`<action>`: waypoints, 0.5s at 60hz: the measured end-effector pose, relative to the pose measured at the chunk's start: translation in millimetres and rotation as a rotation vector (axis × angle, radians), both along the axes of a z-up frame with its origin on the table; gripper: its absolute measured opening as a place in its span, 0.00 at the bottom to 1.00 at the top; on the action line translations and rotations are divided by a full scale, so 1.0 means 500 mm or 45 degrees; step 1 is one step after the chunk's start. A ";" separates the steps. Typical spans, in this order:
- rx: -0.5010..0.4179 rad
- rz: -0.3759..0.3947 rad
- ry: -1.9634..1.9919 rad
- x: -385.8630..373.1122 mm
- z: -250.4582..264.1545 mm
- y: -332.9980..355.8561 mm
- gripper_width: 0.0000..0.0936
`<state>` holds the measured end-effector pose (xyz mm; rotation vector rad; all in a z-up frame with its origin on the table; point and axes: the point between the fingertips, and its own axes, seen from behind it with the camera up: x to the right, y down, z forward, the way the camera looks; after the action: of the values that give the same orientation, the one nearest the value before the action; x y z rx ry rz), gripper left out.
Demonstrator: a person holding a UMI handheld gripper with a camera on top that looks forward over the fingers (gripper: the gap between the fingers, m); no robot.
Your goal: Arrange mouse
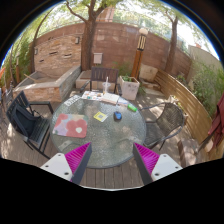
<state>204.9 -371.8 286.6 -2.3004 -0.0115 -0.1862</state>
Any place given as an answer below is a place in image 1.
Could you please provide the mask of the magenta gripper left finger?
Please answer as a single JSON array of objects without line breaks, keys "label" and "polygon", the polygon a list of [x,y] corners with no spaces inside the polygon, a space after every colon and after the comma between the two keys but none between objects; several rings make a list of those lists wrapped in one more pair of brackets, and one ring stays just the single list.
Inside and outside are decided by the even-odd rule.
[{"label": "magenta gripper left finger", "polygon": [[86,143],[66,154],[57,153],[41,169],[79,185],[91,153],[92,145]]}]

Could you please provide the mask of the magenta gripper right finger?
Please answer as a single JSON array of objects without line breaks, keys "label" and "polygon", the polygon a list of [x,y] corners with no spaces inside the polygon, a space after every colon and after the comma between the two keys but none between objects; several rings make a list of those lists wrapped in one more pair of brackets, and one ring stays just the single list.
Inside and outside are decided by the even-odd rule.
[{"label": "magenta gripper right finger", "polygon": [[138,143],[133,144],[133,154],[144,185],[182,169],[168,154],[159,155]]}]

